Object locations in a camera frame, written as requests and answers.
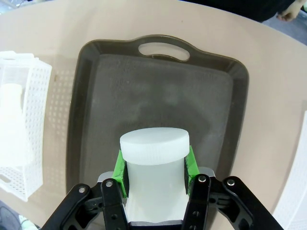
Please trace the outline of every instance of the green tape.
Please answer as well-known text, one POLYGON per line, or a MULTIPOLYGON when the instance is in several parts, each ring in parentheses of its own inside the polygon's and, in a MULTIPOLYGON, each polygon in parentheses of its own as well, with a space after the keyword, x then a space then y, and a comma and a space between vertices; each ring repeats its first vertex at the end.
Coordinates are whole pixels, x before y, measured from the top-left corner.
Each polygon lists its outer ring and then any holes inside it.
POLYGON ((123 154, 121 153, 121 150, 120 150, 119 153, 118 153, 118 157, 117 157, 117 160, 116 160, 116 164, 115 164, 115 168, 114 168, 114 171, 113 171, 112 178, 120 184, 121 190, 123 192, 123 197, 127 198, 127 193, 126 193, 126 189, 125 189, 125 185, 124 185, 125 167, 126 167, 126 162, 123 159, 123 154))
POLYGON ((198 166, 197 166, 197 163, 196 163, 196 160, 195 160, 195 156, 194 156, 192 146, 190 146, 190 152, 186 156, 185 159, 186 159, 186 167, 187 167, 187 170, 188 170, 188 177, 189 177, 188 195, 190 195, 190 183, 195 178, 195 176, 200 174, 200 171, 198 169, 198 166))

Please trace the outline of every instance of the perforated basket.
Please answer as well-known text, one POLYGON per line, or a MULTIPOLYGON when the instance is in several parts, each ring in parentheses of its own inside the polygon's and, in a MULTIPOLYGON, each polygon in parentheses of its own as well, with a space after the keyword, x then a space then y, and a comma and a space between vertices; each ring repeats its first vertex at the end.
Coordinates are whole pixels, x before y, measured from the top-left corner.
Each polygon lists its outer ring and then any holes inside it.
MULTIPOLYGON (((33 54, 0 52, 0 91, 7 84, 22 86, 21 116, 18 118, 19 126, 14 125, 14 128, 25 131, 26 143, 22 151, 1 151, 0 187, 24 201, 43 184, 43 129, 51 69, 50 65, 35 58, 33 54)), ((11 141, 16 145, 21 143, 21 140, 8 138, 10 140, 0 139, 0 146, 2 141, 11 141)))

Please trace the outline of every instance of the white jar lid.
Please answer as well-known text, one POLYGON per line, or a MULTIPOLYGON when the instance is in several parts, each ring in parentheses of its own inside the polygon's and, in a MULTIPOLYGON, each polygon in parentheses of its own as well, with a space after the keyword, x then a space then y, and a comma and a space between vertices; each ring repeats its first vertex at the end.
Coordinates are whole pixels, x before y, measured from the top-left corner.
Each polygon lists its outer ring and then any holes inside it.
POLYGON ((120 138, 123 159, 139 165, 174 162, 189 153, 189 133, 180 128, 145 128, 120 138))

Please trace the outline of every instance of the tray handle hole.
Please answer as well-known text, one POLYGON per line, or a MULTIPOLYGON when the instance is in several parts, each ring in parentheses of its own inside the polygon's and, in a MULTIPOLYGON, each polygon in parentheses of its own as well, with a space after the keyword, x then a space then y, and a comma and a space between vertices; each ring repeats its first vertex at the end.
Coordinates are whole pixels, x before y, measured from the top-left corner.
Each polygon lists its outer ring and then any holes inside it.
POLYGON ((11 182, 11 180, 9 178, 7 178, 6 176, 0 174, 0 180, 4 181, 5 183, 9 183, 11 182))
POLYGON ((190 53, 185 49, 161 42, 142 44, 139 46, 139 52, 145 56, 170 56, 180 61, 187 61, 190 58, 190 53))

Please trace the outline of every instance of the white plastic jar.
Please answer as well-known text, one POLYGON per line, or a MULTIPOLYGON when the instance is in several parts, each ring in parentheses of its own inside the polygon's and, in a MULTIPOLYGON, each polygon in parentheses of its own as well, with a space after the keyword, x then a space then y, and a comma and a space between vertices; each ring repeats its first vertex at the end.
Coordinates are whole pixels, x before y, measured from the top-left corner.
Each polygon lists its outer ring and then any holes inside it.
POLYGON ((135 130, 120 138, 120 146, 129 175, 128 220, 183 219, 189 200, 184 183, 188 132, 166 127, 135 130))

